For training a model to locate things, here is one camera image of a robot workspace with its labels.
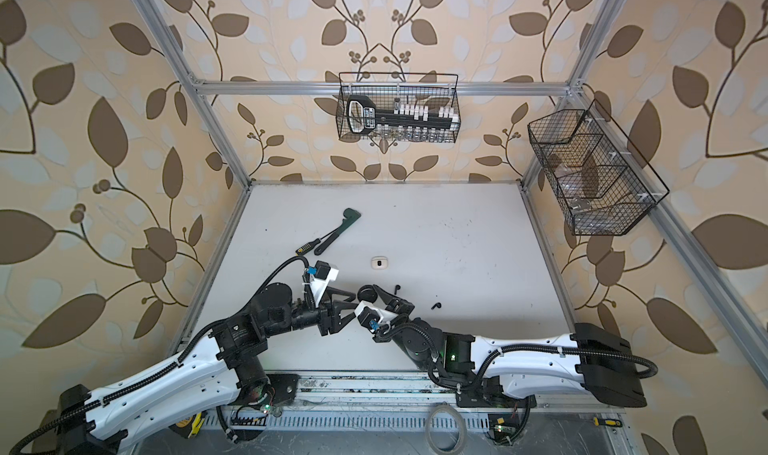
robotic arm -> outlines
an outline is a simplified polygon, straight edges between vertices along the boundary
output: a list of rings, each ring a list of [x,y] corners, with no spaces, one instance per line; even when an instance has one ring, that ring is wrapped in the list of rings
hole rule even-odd
[[[287,285],[271,283],[294,261],[305,268],[304,297],[295,302]],[[653,376],[656,366],[599,327],[577,324],[574,334],[526,341],[450,334],[420,318],[411,320],[413,304],[377,285],[362,287],[357,296],[329,287],[337,275],[325,262],[310,267],[306,258],[290,258],[242,309],[203,327],[179,354],[106,387],[89,391],[77,385],[63,392],[60,417],[19,441],[11,455],[53,429],[57,454],[115,455],[120,447],[214,407],[227,436],[235,439],[223,422],[222,405],[260,407],[270,390],[269,403],[274,403],[274,389],[258,359],[267,338],[313,325],[321,336],[335,334],[353,319],[375,342],[394,341],[433,383],[455,391],[460,407],[505,407],[533,393],[586,391],[604,403],[645,406],[639,379]],[[346,299],[333,300],[333,295]],[[385,308],[374,305],[379,298]],[[354,313],[342,317],[345,310]],[[638,373],[634,364],[648,369]]]

